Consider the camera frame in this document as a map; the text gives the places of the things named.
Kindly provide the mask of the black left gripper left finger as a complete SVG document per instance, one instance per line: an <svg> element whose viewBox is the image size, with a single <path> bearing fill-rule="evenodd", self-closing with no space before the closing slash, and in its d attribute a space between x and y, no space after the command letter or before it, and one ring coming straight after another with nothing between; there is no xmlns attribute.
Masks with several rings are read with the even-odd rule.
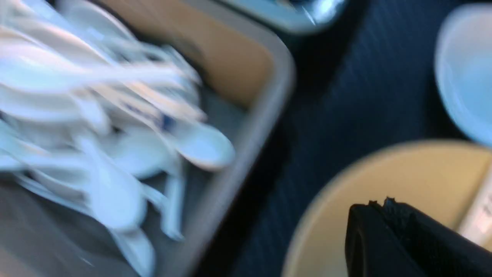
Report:
<svg viewBox="0 0 492 277"><path fill-rule="evenodd" d="M349 208L345 259L349 277L425 277L386 223L381 205Z"/></svg>

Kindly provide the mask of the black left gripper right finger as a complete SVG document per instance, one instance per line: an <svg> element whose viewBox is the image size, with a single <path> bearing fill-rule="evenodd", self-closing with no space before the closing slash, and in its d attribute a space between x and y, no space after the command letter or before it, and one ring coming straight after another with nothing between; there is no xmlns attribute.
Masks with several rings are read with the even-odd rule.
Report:
<svg viewBox="0 0 492 277"><path fill-rule="evenodd" d="M490 277L491 252L415 207L386 198L385 221L428 277Z"/></svg>

